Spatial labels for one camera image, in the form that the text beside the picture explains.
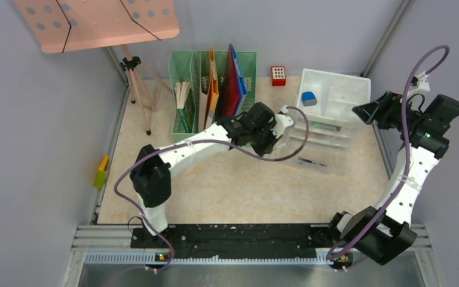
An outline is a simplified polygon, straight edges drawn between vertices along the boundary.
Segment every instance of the wooden tabletop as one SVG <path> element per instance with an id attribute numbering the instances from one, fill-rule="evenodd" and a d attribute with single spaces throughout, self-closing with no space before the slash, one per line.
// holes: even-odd
<path id="1" fill-rule="evenodd" d="M 288 77 L 285 87 L 272 87 L 270 78 L 258 78 L 256 100 L 278 111 L 283 105 L 294 104 L 299 83 L 300 77 Z M 141 147 L 173 144 L 175 102 L 166 91 L 160 97 L 158 110 L 152 112 L 151 136 L 145 133 L 138 107 L 128 101 L 100 224 L 125 224 L 138 214 L 113 188 L 117 178 L 135 162 Z M 327 175 L 287 163 L 259 161 L 236 150 L 216 154 L 172 179 L 167 218 L 172 224 L 329 222 L 336 212 L 354 214 L 374 205 L 388 182 L 371 126 L 365 126 L 354 140 L 345 164 L 348 171 L 344 175 Z M 129 177 L 119 190 L 137 200 Z"/>

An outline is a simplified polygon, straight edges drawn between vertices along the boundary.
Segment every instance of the blue block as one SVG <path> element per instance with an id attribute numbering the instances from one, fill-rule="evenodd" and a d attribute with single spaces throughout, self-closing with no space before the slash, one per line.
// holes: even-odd
<path id="1" fill-rule="evenodd" d="M 311 91 L 306 91 L 302 94 L 302 103 L 304 106 L 315 106 L 317 104 L 316 96 Z"/>

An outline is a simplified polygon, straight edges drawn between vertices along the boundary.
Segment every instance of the black wire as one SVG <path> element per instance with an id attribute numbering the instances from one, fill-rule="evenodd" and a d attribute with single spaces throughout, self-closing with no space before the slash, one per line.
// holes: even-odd
<path id="1" fill-rule="evenodd" d="M 66 13 L 64 13 L 64 9 L 62 9 L 62 7 L 60 6 L 59 0 L 56 0 L 56 2 L 57 2 L 57 5 L 59 6 L 59 9 L 62 11 L 64 18 L 66 18 L 66 21 L 68 22 L 68 25 L 69 25 L 68 35 L 66 36 L 66 40 L 64 40 L 64 47 L 62 47 L 62 52 L 61 52 L 62 54 L 64 53 L 64 50 L 66 49 L 66 44 L 68 43 L 69 34 L 71 33 L 71 22 L 68 20 Z"/>
<path id="2" fill-rule="evenodd" d="M 152 36 L 154 36 L 156 39 L 158 39 L 159 41 L 161 41 L 161 39 L 159 39 L 156 35 L 154 35 L 152 32 L 150 32 L 149 30 L 147 30 L 147 28 L 143 27 L 140 23 L 138 23 L 137 21 L 135 21 L 133 19 L 133 16 L 131 16 L 131 14 L 129 13 L 129 11 L 127 10 L 126 6 L 124 5 L 124 3 L 122 2 L 122 0 L 119 0 L 120 1 L 120 4 L 122 4 L 122 7 L 124 7 L 127 15 L 129 16 L 129 18 L 131 19 L 131 21 L 133 21 L 135 24 L 137 24 L 138 26 L 140 26 L 143 30 L 147 31 L 149 34 L 151 34 Z"/>
<path id="3" fill-rule="evenodd" d="M 412 98 L 414 98 L 415 96 L 418 96 L 418 95 L 421 96 L 421 104 L 418 106 L 418 110 L 419 110 L 420 112 L 423 112 L 423 111 L 421 110 L 421 107 L 422 107 L 423 104 L 425 103 L 425 95 L 424 95 L 424 94 L 419 94 L 419 93 L 418 93 L 418 94 L 413 94 L 409 99 L 407 99 L 407 103 L 410 103 L 411 100 L 412 100 Z"/>
<path id="4" fill-rule="evenodd" d="M 138 218 L 139 220 L 141 220 L 142 221 L 142 225 L 145 228 L 145 224 L 143 223 L 143 219 L 141 217 L 139 217 L 139 216 L 133 216 L 127 221 L 127 229 L 129 230 L 129 232 L 131 232 L 131 234 L 133 234 L 133 232 L 131 231 L 131 229 L 129 229 L 129 223 L 131 223 L 131 220 L 133 220 L 133 218 Z"/>

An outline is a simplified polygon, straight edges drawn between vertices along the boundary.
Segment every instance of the gray floor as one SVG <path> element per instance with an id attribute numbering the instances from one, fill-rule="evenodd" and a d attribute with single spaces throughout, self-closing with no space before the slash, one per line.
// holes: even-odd
<path id="1" fill-rule="evenodd" d="M 87 264 L 79 287 L 101 287 L 131 265 Z M 424 286 L 414 252 L 405 252 L 385 266 L 367 260 L 348 273 L 333 273 L 304 266 L 176 265 L 155 276 L 135 269 L 107 286 Z"/>

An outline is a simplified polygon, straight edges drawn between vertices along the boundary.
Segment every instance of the white wall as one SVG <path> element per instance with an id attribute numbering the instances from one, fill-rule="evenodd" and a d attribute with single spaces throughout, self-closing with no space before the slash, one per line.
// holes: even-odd
<path id="1" fill-rule="evenodd" d="M 459 100 L 459 1 L 415 1 L 371 74 L 372 97 L 385 90 L 401 93 L 417 60 L 429 49 L 448 44 L 451 53 L 429 77 L 432 91 L 429 104 L 442 93 Z M 432 55 L 427 69 L 441 57 Z M 459 117 L 446 133 L 449 150 L 427 178 L 414 209 L 414 219 L 424 222 L 449 286 L 459 286 Z M 396 154 L 401 141 L 398 133 L 387 133 Z"/>
<path id="2" fill-rule="evenodd" d="M 123 84 L 101 50 L 43 54 L 0 1 L 0 286 L 59 286 Z"/>
<path id="3" fill-rule="evenodd" d="M 131 52 L 168 78 L 173 50 L 258 52 L 258 74 L 284 65 L 288 75 L 304 68 L 363 72 L 401 0 L 189 0 L 175 1 L 180 34 L 130 46 Z M 115 51 L 124 57 L 119 48 Z"/>

